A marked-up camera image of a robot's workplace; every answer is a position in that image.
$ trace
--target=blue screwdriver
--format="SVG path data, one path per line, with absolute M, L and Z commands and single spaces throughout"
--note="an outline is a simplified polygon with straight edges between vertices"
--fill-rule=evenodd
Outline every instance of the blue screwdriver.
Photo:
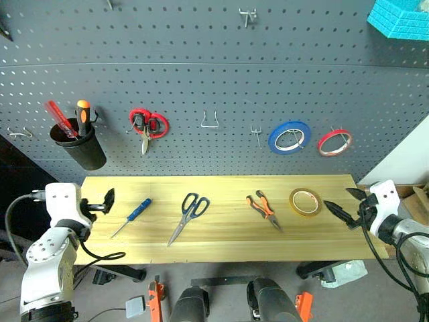
M 152 200 L 147 198 L 144 202 L 142 202 L 140 204 L 140 206 L 138 206 L 131 214 L 130 216 L 127 217 L 127 221 L 117 230 L 113 233 L 113 235 L 111 236 L 111 238 L 114 238 L 115 235 L 117 233 L 119 233 L 121 231 L 122 228 L 124 228 L 130 221 L 133 221 L 135 218 L 138 217 L 138 215 L 140 215 L 143 210 L 145 210 L 150 204 L 151 204 Z

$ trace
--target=gray scissors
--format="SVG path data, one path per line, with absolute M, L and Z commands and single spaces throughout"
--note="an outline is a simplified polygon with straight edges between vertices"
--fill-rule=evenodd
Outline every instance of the gray scissors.
M 185 209 L 185 205 L 190 197 L 194 197 L 194 200 L 192 200 L 188 208 Z M 203 201 L 205 202 L 204 209 L 197 213 L 197 210 L 200 208 L 200 205 Z M 210 200 L 208 200 L 206 197 L 201 197 L 200 200 L 198 200 L 198 193 L 188 193 L 182 203 L 182 219 L 180 220 L 177 228 L 174 230 L 174 233 L 168 241 L 167 246 L 170 246 L 172 242 L 174 242 L 174 240 L 180 235 L 186 224 L 191 219 L 200 217 L 207 210 L 209 205 Z

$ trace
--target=wooden table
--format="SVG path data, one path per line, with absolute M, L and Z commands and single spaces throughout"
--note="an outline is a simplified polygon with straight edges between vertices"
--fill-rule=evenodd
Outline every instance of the wooden table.
M 86 246 L 98 255 L 126 252 L 119 260 L 102 264 L 149 264 L 173 262 L 244 262 L 348 260 L 373 258 L 360 229 L 350 231 L 323 205 L 315 217 L 295 213 L 289 195 L 296 188 L 312 189 L 320 198 L 341 205 L 355 215 L 359 202 L 345 190 L 356 187 L 350 175 L 321 176 L 132 176 L 87 177 L 82 197 L 102 203 L 115 188 L 115 204 L 108 215 L 98 215 Z M 278 232 L 268 220 L 251 209 L 245 197 L 261 189 L 284 229 Z M 211 204 L 192 220 L 168 248 L 187 193 L 207 197 Z M 111 234 L 146 198 L 152 204 L 118 235 Z M 387 258 L 383 244 L 375 248 Z M 92 259 L 81 248 L 76 264 Z

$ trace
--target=orange-handled pliers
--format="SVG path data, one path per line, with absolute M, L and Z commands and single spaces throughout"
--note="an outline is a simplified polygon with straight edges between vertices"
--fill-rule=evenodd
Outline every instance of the orange-handled pliers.
M 277 218 L 275 218 L 274 211 L 269 208 L 268 200 L 260 190 L 256 190 L 256 195 L 261 199 L 263 208 L 259 206 L 255 201 L 253 201 L 252 196 L 247 196 L 246 201 L 250 207 L 254 208 L 258 213 L 262 215 L 263 218 L 271 221 L 273 226 L 280 231 L 283 229 L 280 227 Z

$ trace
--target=gray pegboard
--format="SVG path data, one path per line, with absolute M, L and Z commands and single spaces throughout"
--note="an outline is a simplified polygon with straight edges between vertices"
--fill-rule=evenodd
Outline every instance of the gray pegboard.
M 58 180 L 330 173 L 359 180 L 429 112 L 425 43 L 375 31 L 365 22 L 373 1 L 112 2 L 114 11 L 104 1 L 1 8 L 15 42 L 0 40 L 0 133 L 28 127 L 35 137 L 12 143 Z M 239 7 L 257 8 L 258 24 L 245 30 Z M 53 144 L 48 99 L 69 117 L 78 99 L 97 108 L 103 168 L 85 171 Z M 125 133 L 134 107 L 171 125 L 146 156 L 140 137 Z M 205 109 L 210 120 L 217 110 L 219 129 L 200 128 Z M 296 119 L 311 127 L 310 143 L 289 156 L 271 153 L 271 131 Z M 262 127 L 261 150 L 251 124 Z M 354 144 L 323 158 L 316 143 L 331 126 L 349 129 Z

